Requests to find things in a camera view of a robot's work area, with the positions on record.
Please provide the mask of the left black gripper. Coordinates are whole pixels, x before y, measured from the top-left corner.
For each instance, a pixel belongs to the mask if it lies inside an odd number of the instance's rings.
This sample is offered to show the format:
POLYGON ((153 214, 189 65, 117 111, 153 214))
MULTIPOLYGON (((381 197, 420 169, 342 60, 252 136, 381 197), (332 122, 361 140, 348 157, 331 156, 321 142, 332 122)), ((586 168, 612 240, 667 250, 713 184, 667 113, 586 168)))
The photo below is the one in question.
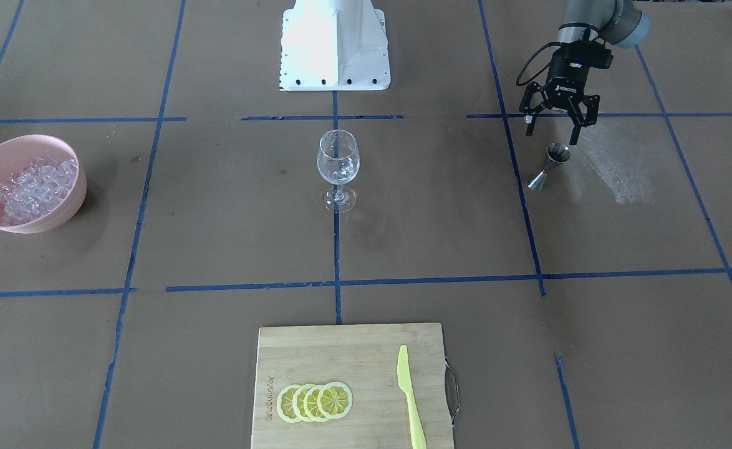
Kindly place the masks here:
POLYGON ((589 69, 608 69, 613 62, 611 50, 599 42, 571 42, 560 46, 549 65, 546 82, 530 82, 524 91, 520 113, 526 123, 525 136, 534 133, 542 111, 567 113, 573 122, 569 145, 577 145, 580 131, 595 125, 600 95, 585 93, 589 69))

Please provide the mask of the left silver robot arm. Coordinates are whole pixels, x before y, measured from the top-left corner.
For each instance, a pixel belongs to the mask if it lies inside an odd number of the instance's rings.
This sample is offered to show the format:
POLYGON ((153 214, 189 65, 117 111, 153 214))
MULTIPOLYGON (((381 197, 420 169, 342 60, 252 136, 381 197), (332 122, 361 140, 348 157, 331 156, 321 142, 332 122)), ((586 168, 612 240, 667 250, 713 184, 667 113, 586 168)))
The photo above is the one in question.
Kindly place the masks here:
POLYGON ((518 111, 527 125, 526 136, 534 133, 542 111, 553 110, 571 119, 569 145, 577 145, 580 131, 596 124, 600 107, 600 95, 585 92, 589 71, 609 69, 614 59, 610 47, 637 46, 649 28, 649 17, 633 1, 567 2, 556 40, 533 53, 515 80, 525 88, 518 111), (548 48, 554 49, 549 63, 522 80, 529 63, 548 48), (535 80, 541 73, 546 73, 543 84, 535 80))

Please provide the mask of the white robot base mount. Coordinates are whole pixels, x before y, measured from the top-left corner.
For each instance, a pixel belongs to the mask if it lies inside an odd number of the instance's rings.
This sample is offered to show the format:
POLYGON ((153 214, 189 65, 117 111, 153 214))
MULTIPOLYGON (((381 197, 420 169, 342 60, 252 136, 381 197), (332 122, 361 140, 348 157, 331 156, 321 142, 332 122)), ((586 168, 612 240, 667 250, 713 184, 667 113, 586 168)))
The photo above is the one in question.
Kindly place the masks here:
POLYGON ((390 88, 385 15, 371 1, 297 1, 281 25, 280 90, 390 88))

